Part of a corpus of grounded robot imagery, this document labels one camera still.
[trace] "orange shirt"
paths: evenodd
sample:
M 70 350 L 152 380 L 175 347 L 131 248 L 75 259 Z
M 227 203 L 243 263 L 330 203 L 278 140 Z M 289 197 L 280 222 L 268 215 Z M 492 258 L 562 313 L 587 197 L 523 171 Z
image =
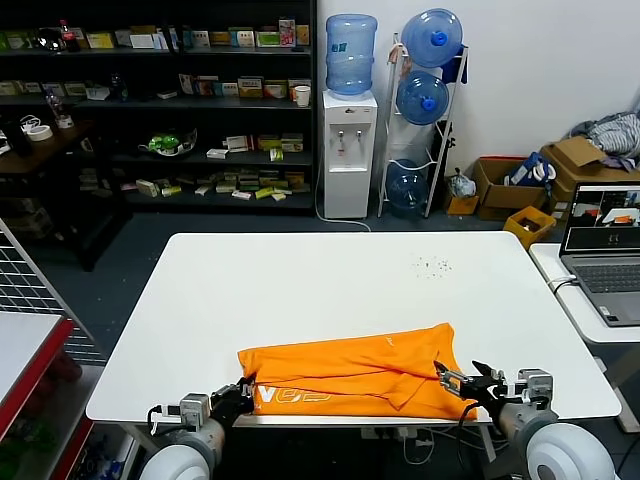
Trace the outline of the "orange shirt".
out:
M 457 420 L 469 403 L 440 385 L 434 360 L 459 370 L 448 323 L 373 337 L 252 348 L 257 415 L 353 415 Z M 475 418 L 475 412 L 469 413 Z

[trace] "white stand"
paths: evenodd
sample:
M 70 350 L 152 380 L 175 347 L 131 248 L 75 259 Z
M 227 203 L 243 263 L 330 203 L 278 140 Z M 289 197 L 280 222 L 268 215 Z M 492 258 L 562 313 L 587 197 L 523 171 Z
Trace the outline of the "white stand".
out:
M 401 145 L 402 143 L 395 143 L 394 139 L 395 136 L 397 135 L 396 132 L 396 124 L 397 122 L 393 121 L 393 117 L 401 117 L 402 114 L 398 111 L 398 107 L 396 106 L 396 96 L 398 94 L 398 84 L 400 83 L 400 79 L 402 77 L 402 72 L 405 68 L 405 62 L 409 61 L 409 54 L 407 53 L 406 48 L 404 47 L 404 45 L 402 45 L 402 43 L 400 42 L 400 37 L 397 33 L 393 34 L 393 43 L 394 45 L 400 45 L 400 47 L 402 48 L 402 54 L 398 55 L 398 60 L 394 63 L 394 62 L 389 62 L 390 65 L 390 69 L 389 69 L 389 91 L 387 93 L 387 97 L 389 100 L 389 104 L 388 104 L 388 112 L 389 112 L 389 117 L 387 120 L 385 120 L 385 127 L 387 130 L 387 142 L 386 142 L 386 147 L 385 147 L 385 151 L 384 151 L 384 163 L 383 163 L 383 167 L 382 167 L 382 180 L 380 182 L 380 189 L 379 189 L 379 203 L 378 203 L 378 217 L 380 217 L 382 215 L 382 209 L 384 206 L 384 202 L 388 201 L 387 199 L 387 192 L 386 192 L 386 186 L 385 183 L 387 181 L 387 168 L 389 168 L 389 164 L 394 162 L 395 159 L 392 158 L 393 154 L 392 154 L 392 146 L 393 145 Z M 458 89 L 458 87 L 460 86 L 460 84 L 462 83 L 462 75 L 464 73 L 464 69 L 465 66 L 467 64 L 467 57 L 468 57 L 468 52 L 469 52 L 469 47 L 464 47 L 463 51 L 462 51 L 462 55 L 458 55 L 455 58 L 460 58 L 460 67 L 458 69 L 458 74 L 456 76 L 456 83 L 453 86 L 453 91 L 451 92 L 451 95 L 449 96 L 449 112 L 446 116 L 446 120 L 447 123 L 445 124 L 444 127 L 444 132 L 440 130 L 440 127 L 438 126 L 437 122 L 433 124 L 433 126 L 436 128 L 436 130 L 438 130 L 438 132 L 440 133 L 441 137 L 442 137 L 442 143 L 440 145 L 440 151 L 438 152 L 438 158 L 436 160 L 433 159 L 433 157 L 431 156 L 431 152 L 429 151 L 429 148 L 427 148 L 427 159 L 428 161 L 424 164 L 421 165 L 420 167 L 418 167 L 419 170 L 423 169 L 423 168 L 427 168 L 429 165 L 435 165 L 435 169 L 433 171 L 433 176 L 431 177 L 431 181 L 430 181 L 430 185 L 429 185 L 429 197 L 427 199 L 427 204 L 425 207 L 425 211 L 424 211 L 424 217 L 427 218 L 429 216 L 429 212 L 431 211 L 431 205 L 433 203 L 433 194 L 435 192 L 435 186 L 436 186 L 436 182 L 438 179 L 438 175 L 440 174 L 440 168 L 442 166 L 442 159 L 444 158 L 444 154 L 447 148 L 447 142 L 449 141 L 449 136 L 451 135 L 451 124 L 452 124 L 452 120 L 453 120 L 453 112 L 454 112 L 454 101 L 455 101 L 455 95 L 456 95 L 456 91 Z M 408 168 L 402 167 L 401 165 L 399 165 L 401 168 L 404 168 L 405 170 L 410 170 Z

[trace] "tape roll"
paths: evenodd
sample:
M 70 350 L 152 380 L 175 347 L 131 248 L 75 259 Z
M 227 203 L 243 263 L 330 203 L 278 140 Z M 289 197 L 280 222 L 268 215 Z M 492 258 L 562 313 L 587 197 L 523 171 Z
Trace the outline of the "tape roll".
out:
M 53 137 L 53 132 L 49 125 L 38 125 L 37 127 L 32 127 L 31 130 L 27 132 L 27 137 L 29 137 L 29 140 L 32 142 L 41 142 L 42 140 Z

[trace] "black shelving unit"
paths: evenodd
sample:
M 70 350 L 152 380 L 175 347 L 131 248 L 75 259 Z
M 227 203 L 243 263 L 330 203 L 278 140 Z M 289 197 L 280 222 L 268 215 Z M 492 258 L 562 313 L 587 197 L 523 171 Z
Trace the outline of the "black shelving unit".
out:
M 310 46 L 302 48 L 237 48 L 213 46 L 187 49 L 183 54 L 168 50 L 87 49 L 79 52 L 46 50 L 0 51 L 0 72 L 11 71 L 11 78 L 25 81 L 95 81 L 110 84 L 118 72 L 127 82 L 127 102 L 113 99 L 91 101 L 65 97 L 72 116 L 97 122 L 105 145 L 106 158 L 114 171 L 125 173 L 122 182 L 136 178 L 155 180 L 183 173 L 204 175 L 226 167 L 294 170 L 305 173 L 305 182 L 315 186 L 318 158 L 317 111 L 317 20 L 316 0 L 193 0 L 171 6 L 151 0 L 124 2 L 114 0 L 108 9 L 79 0 L 64 5 L 50 5 L 30 12 L 15 2 L 0 6 L 0 30 L 56 25 L 65 18 L 70 25 L 86 31 L 114 31 L 130 25 L 189 25 L 194 30 L 226 30 L 232 26 L 277 25 L 279 18 L 295 18 L 297 24 L 309 25 Z M 178 74 L 218 75 L 220 81 L 236 81 L 240 76 L 265 79 L 309 78 L 311 102 L 300 108 L 289 99 L 253 99 L 191 96 L 161 100 L 155 95 L 164 90 L 178 90 Z M 3 112 L 48 114 L 44 98 L 38 94 L 0 97 Z M 137 146 L 145 143 L 154 131 L 186 125 L 198 129 L 196 149 L 187 155 L 163 158 L 144 154 Z M 226 136 L 302 133 L 304 151 L 284 153 L 281 162 L 271 162 L 267 152 L 227 154 L 225 159 L 208 159 L 205 152 L 220 148 Z M 276 202 L 268 197 L 242 201 L 229 194 L 205 196 L 182 193 L 171 197 L 146 197 L 139 192 L 125 194 L 134 211 L 167 212 L 279 212 L 312 214 L 313 190 L 295 193 Z

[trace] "laptop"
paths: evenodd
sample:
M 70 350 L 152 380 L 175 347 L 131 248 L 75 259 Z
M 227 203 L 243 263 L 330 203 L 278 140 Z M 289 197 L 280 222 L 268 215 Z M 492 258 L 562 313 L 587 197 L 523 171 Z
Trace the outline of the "laptop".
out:
M 640 325 L 640 182 L 579 183 L 560 259 L 609 326 Z

